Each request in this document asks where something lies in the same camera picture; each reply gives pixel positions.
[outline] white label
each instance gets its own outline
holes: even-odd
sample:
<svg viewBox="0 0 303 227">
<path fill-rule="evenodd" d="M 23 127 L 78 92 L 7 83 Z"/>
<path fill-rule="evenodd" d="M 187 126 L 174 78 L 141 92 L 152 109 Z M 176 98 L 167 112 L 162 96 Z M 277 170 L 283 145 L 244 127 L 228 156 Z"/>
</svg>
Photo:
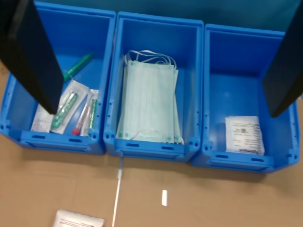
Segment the white label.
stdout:
<svg viewBox="0 0 303 227">
<path fill-rule="evenodd" d="M 104 219 L 59 210 L 54 227 L 102 227 Z"/>
<path fill-rule="evenodd" d="M 162 191 L 162 205 L 167 206 L 167 190 Z"/>
<path fill-rule="evenodd" d="M 262 133 L 257 117 L 226 118 L 226 151 L 264 155 Z"/>
<path fill-rule="evenodd" d="M 49 132 L 52 122 L 53 115 L 49 114 L 40 104 L 38 104 L 31 131 Z"/>
</svg>

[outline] table surface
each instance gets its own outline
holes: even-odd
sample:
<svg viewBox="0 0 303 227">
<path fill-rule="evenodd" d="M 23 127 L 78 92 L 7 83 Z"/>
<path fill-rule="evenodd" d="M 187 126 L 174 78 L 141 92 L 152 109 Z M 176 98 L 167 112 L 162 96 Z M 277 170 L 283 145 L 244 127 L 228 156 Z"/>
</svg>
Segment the table surface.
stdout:
<svg viewBox="0 0 303 227">
<path fill-rule="evenodd" d="M 1 94 L 7 74 L 0 63 Z M 3 136 L 0 144 L 1 226 L 51 227 L 61 209 L 112 226 L 120 158 L 22 149 Z M 301 226 L 302 172 L 303 162 L 260 175 L 125 158 L 115 226 Z"/>
</svg>

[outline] plastic packaging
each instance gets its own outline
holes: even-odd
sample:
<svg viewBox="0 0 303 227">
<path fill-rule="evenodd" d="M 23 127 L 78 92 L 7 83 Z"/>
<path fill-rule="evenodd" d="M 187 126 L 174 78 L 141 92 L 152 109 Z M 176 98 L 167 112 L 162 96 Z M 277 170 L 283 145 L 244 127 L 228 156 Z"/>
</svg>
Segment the plastic packaging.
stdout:
<svg viewBox="0 0 303 227">
<path fill-rule="evenodd" d="M 262 132 L 256 116 L 226 117 L 226 151 L 264 155 Z"/>
<path fill-rule="evenodd" d="M 30 130 L 39 132 L 49 132 L 52 126 L 53 116 L 53 114 L 49 114 L 40 104 L 38 104 Z"/>
<path fill-rule="evenodd" d="M 103 224 L 104 219 L 101 218 L 59 210 L 53 227 L 102 227 Z"/>
<path fill-rule="evenodd" d="M 96 112 L 96 104 L 98 99 L 99 90 L 90 89 L 87 95 L 87 101 L 78 120 L 76 127 L 73 129 L 73 133 L 80 136 L 88 136 L 89 129 L 93 128 Z"/>
<path fill-rule="evenodd" d="M 63 134 L 71 117 L 85 98 L 89 88 L 75 80 L 71 80 L 61 95 L 57 115 L 53 119 L 51 131 Z"/>
</svg>

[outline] surgical face mask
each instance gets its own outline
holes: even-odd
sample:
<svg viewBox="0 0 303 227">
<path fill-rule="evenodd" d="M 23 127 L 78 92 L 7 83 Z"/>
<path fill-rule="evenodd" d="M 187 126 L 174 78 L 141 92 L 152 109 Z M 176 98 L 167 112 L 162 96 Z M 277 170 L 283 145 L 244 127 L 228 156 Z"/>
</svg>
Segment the surgical face mask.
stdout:
<svg viewBox="0 0 303 227">
<path fill-rule="evenodd" d="M 125 140 L 184 143 L 180 135 L 173 58 L 150 51 L 125 56 L 122 110 L 116 137 Z M 150 57 L 139 62 L 139 55 Z"/>
</svg>

